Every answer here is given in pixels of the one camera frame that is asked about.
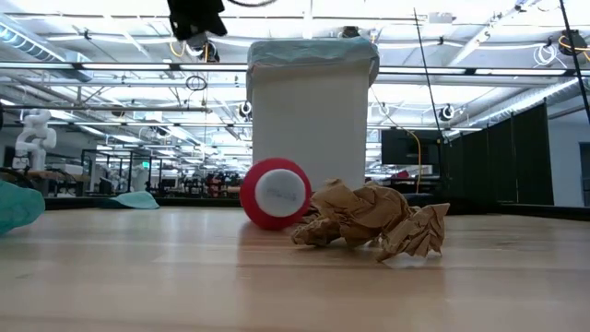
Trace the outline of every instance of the white wall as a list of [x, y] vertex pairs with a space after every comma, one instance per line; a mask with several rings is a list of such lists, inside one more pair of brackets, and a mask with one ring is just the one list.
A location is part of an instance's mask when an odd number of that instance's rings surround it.
[[549, 121], [549, 147], [556, 206], [583, 207], [580, 142], [590, 142], [590, 124]]

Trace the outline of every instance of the plastic bag liner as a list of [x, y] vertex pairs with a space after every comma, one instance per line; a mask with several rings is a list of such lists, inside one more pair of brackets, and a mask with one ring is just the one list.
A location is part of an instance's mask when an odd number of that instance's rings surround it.
[[255, 73], [261, 69], [352, 65], [365, 61], [370, 62], [370, 86], [379, 74], [379, 52], [377, 45], [362, 37], [257, 41], [248, 51], [247, 98], [248, 101], [252, 101], [252, 80], [255, 78]]

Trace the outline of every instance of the wooden surface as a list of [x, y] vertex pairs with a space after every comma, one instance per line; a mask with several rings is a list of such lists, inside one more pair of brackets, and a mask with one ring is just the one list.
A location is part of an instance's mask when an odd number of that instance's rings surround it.
[[240, 209], [47, 212], [0, 238], [0, 330], [584, 331], [590, 223], [451, 217], [443, 257], [294, 246]]

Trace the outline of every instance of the white label on ball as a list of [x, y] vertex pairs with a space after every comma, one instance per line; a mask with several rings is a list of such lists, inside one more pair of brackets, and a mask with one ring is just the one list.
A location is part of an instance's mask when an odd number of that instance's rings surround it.
[[305, 183], [295, 172], [273, 170], [265, 173], [255, 188], [258, 207], [267, 215], [283, 218], [297, 212], [305, 202]]

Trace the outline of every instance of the duct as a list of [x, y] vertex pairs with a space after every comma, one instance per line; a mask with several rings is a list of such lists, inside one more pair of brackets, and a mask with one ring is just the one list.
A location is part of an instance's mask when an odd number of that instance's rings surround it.
[[451, 60], [446, 64], [446, 66], [455, 66], [458, 65], [461, 61], [465, 60], [470, 54], [472, 54], [481, 43], [487, 41], [494, 27], [499, 25], [505, 24], [506, 21], [511, 20], [514, 15], [519, 13], [526, 12], [526, 10], [542, 0], [524, 0], [519, 1], [520, 4], [516, 4], [513, 8], [508, 10], [502, 15], [494, 16], [488, 20], [486, 27], [481, 29], [475, 36], [473, 36], [464, 46], [463, 48], [453, 56]]
[[[585, 77], [583, 82], [586, 85], [586, 88], [590, 90], [590, 78]], [[581, 92], [577, 83], [577, 78], [568, 78], [546, 88], [529, 89], [497, 104], [486, 112], [479, 113], [479, 115], [472, 117], [469, 121], [452, 124], [452, 126], [483, 126], [491, 118], [493, 118], [494, 121], [501, 121], [510, 117], [511, 113], [519, 113], [533, 106], [539, 105], [543, 101], [546, 101], [547, 105], [550, 106], [569, 100], [578, 96]]]
[[[26, 32], [3, 14], [0, 14], [0, 41], [43, 62], [80, 61], [81, 59], [87, 59], [81, 53], [65, 53], [56, 49], [41, 37]], [[88, 71], [60, 70], [57, 72], [61, 77], [74, 78], [80, 82], [88, 82], [92, 79], [91, 72]]]

